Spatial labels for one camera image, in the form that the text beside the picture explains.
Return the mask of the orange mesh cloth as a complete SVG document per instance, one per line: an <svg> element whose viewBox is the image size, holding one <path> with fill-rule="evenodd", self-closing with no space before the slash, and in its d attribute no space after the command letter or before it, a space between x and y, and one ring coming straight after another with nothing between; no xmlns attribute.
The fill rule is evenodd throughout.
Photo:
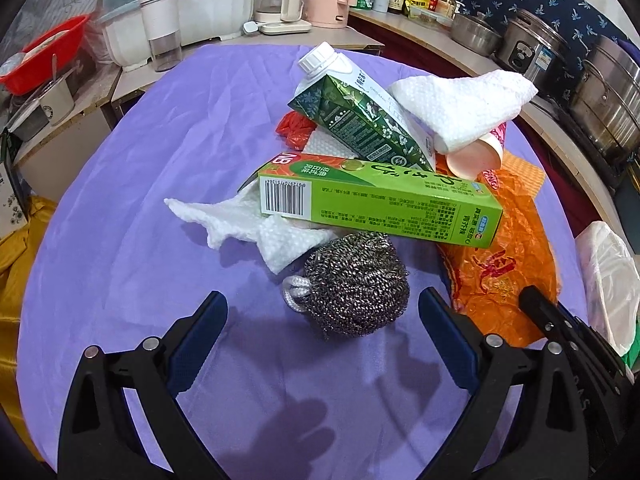
<svg viewBox="0 0 640 480"><path fill-rule="evenodd" d="M546 180L543 169L509 151L503 152L502 169L513 174L531 198L537 197Z"/></svg>

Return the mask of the green white milk carton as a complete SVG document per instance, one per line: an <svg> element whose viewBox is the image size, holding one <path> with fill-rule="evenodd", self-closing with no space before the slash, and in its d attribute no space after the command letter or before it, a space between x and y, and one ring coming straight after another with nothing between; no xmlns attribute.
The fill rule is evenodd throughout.
<svg viewBox="0 0 640 480"><path fill-rule="evenodd" d="M288 103L369 162L436 169L431 137L362 68L324 42L298 60Z"/></svg>

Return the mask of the white trash bin bag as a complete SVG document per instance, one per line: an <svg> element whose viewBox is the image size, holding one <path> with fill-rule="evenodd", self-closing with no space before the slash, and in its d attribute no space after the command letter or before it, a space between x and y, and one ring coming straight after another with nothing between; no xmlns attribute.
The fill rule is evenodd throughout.
<svg viewBox="0 0 640 480"><path fill-rule="evenodd" d="M619 356L632 348L639 323L639 272L623 242L603 221L575 240L589 325Z"/></svg>

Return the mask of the pink paper cup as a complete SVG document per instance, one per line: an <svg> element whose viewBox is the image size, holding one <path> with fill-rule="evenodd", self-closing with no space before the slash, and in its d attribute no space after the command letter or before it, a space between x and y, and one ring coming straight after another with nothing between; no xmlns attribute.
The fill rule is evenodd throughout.
<svg viewBox="0 0 640 480"><path fill-rule="evenodd" d="M503 122L461 150L448 154L448 169L466 180L475 180L485 171L500 169L505 140L506 123Z"/></svg>

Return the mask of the green toothpaste box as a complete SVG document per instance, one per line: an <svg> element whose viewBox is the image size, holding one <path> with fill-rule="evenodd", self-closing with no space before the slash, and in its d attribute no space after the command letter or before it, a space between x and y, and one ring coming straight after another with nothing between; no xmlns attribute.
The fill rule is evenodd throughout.
<svg viewBox="0 0 640 480"><path fill-rule="evenodd" d="M489 247L503 215L484 184L387 162L281 153L257 181L263 214L464 247Z"/></svg>

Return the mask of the steel wool scrubber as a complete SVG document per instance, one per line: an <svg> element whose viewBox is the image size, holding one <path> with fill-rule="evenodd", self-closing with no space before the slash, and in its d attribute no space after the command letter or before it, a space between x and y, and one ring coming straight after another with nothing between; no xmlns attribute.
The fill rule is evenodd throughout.
<svg viewBox="0 0 640 480"><path fill-rule="evenodd" d="M301 274L283 280L282 296L326 338L357 338L404 314L408 271L387 235L357 232L315 250Z"/></svg>

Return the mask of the large steel steamer pot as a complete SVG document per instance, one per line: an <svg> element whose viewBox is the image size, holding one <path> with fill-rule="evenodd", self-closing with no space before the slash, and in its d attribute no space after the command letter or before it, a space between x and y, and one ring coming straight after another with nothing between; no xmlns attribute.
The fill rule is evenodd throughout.
<svg viewBox="0 0 640 480"><path fill-rule="evenodd" d="M570 114L610 165L639 148L639 49L601 36L582 61Z"/></svg>

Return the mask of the white paper towel right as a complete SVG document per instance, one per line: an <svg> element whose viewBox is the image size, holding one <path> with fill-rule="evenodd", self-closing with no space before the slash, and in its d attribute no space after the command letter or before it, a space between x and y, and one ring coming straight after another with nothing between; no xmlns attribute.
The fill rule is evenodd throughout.
<svg viewBox="0 0 640 480"><path fill-rule="evenodd" d="M388 93L426 126L435 151L447 155L518 116L538 89L519 73L493 70L476 77L408 77Z"/></svg>

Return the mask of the white paper towel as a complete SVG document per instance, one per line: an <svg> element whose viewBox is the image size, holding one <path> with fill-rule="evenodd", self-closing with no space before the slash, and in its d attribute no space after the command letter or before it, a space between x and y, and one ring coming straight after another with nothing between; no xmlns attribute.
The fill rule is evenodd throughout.
<svg viewBox="0 0 640 480"><path fill-rule="evenodd" d="M254 243L273 274L338 237L335 230L312 222L262 214L256 181L216 204L183 203L175 198L165 198L164 203L180 220L202 226L209 248L221 248L228 238Z"/></svg>
<svg viewBox="0 0 640 480"><path fill-rule="evenodd" d="M388 93L426 126L435 151L447 155L518 116L538 89L519 73L493 70L476 77L408 77Z"/></svg>

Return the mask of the white paper towel left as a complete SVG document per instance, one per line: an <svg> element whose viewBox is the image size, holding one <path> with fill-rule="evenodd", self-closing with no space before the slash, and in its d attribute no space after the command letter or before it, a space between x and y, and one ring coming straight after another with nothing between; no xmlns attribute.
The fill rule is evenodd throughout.
<svg viewBox="0 0 640 480"><path fill-rule="evenodd" d="M338 237L335 230L312 222L262 214L256 181L216 204L183 203L175 198L165 198L164 203L180 220L202 226L209 248L221 248L228 238L254 243L273 274Z"/></svg>

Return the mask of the steel rice cooker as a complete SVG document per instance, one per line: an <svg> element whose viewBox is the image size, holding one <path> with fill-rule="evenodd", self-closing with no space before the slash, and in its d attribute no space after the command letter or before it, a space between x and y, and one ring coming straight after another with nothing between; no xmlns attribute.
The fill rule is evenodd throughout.
<svg viewBox="0 0 640 480"><path fill-rule="evenodd" d="M568 45L543 20L525 9L508 21L496 61L530 80L540 93L549 93L566 66Z"/></svg>

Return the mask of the small steel bowl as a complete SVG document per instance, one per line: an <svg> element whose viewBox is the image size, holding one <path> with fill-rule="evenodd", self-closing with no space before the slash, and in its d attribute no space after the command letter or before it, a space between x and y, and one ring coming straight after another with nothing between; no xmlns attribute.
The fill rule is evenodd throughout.
<svg viewBox="0 0 640 480"><path fill-rule="evenodd" d="M485 58L494 54L502 41L502 36L482 18L461 13L454 16L450 38Z"/></svg>

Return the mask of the red plastic bag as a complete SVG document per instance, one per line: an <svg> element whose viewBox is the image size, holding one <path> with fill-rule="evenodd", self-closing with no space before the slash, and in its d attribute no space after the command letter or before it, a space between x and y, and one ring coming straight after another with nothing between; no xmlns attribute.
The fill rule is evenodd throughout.
<svg viewBox="0 0 640 480"><path fill-rule="evenodd" d="M278 123L276 133L282 136L288 148L301 152L316 128L317 125L312 120L291 110Z"/></svg>

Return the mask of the red plastic basin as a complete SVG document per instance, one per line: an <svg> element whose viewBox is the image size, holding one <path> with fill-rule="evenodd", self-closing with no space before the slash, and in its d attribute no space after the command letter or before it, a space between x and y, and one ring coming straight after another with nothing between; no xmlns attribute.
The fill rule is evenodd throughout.
<svg viewBox="0 0 640 480"><path fill-rule="evenodd" d="M58 24L23 48L23 61L6 75L1 83L14 96L24 96L53 76L53 61L61 68L68 64L80 48L89 14L81 14Z"/></svg>

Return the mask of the white dish rack box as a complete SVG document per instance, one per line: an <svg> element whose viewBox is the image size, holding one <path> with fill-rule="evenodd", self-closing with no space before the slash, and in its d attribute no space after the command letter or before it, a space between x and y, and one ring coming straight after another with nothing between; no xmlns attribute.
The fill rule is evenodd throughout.
<svg viewBox="0 0 640 480"><path fill-rule="evenodd" d="M253 15L254 0L178 0L180 39L185 46L219 38L233 39ZM108 53L123 70L151 58L140 0L102 0L98 19Z"/></svg>

